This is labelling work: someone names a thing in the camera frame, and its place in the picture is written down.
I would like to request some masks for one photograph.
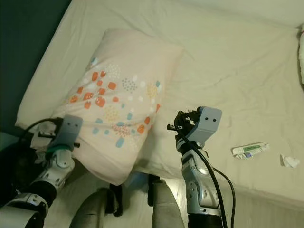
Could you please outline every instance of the wall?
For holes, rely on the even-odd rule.
[[[0,151],[2,149],[4,149],[5,147],[16,143],[17,140],[18,140],[18,138],[13,135],[0,132]]]
[[[304,0],[191,0],[224,10],[297,27],[304,23]]]
[[[71,0],[1,0],[0,126],[21,135],[17,112],[28,84]]]

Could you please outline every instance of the dark blue wall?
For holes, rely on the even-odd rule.
[[[14,126],[20,102],[71,0],[1,0],[1,131]]]

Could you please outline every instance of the patterned pillowcase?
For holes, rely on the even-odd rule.
[[[127,178],[181,55],[181,47],[138,31],[105,32],[85,75],[54,113],[83,118],[73,153],[92,173],[114,184]]]

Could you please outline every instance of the mattress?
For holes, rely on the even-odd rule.
[[[139,30],[186,50],[135,170],[180,177],[181,155],[166,125],[178,110],[215,107],[223,116],[205,145],[212,165],[239,191],[304,207],[303,163],[295,169],[280,164],[280,154],[304,161],[294,28],[177,0],[73,0],[28,86],[16,125],[52,115],[108,28]],[[270,150],[248,160],[232,157],[231,148],[256,142],[269,143]]]

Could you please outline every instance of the gray cylindrical part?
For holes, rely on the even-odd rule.
[[[102,188],[86,198],[69,228],[102,228],[108,191],[109,189]]]
[[[10,206],[0,209],[0,228],[23,228],[27,227],[29,222],[36,222],[43,226],[43,219],[37,211]]]
[[[184,228],[180,209],[176,200],[164,181],[153,183],[153,228]]]

